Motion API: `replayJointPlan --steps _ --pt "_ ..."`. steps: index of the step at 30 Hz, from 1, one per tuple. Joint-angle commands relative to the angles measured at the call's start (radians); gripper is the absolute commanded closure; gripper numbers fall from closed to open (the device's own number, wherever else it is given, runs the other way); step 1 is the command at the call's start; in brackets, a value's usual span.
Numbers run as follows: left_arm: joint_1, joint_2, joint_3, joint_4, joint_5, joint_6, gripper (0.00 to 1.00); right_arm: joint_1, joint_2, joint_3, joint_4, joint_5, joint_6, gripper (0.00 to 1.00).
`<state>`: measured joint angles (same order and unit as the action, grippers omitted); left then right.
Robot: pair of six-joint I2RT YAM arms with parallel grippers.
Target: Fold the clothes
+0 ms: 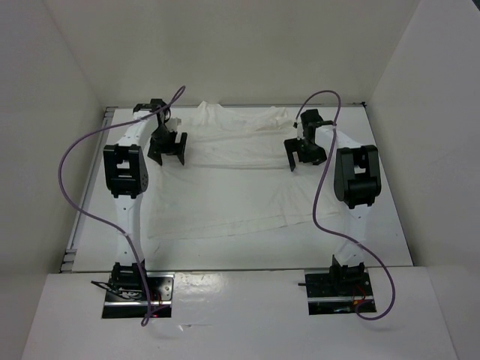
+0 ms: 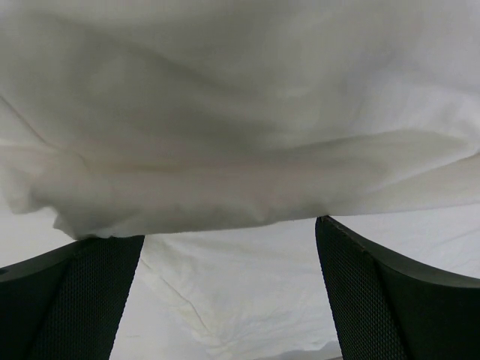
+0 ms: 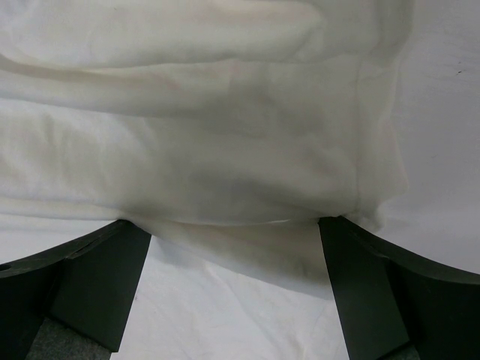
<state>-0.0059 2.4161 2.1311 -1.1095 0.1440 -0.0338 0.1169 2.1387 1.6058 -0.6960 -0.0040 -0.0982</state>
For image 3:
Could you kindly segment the white tank top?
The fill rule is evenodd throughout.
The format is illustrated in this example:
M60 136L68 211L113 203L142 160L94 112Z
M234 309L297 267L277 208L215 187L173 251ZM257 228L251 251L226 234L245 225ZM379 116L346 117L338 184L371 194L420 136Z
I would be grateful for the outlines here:
M121 359L345 359L317 222L407 186L413 1L3 1L1 257L154 236Z

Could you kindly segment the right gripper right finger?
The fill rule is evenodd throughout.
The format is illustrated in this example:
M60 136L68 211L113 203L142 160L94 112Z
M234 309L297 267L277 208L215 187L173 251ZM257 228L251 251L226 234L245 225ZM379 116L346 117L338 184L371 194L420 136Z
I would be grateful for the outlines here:
M351 359L478 359L479 275L385 241L344 217L319 231Z

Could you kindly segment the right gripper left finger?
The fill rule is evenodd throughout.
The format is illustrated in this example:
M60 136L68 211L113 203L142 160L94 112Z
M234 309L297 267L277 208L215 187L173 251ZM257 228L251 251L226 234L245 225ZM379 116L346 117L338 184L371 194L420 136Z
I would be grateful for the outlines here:
M121 346L151 238L117 220L1 264L1 358L110 359Z

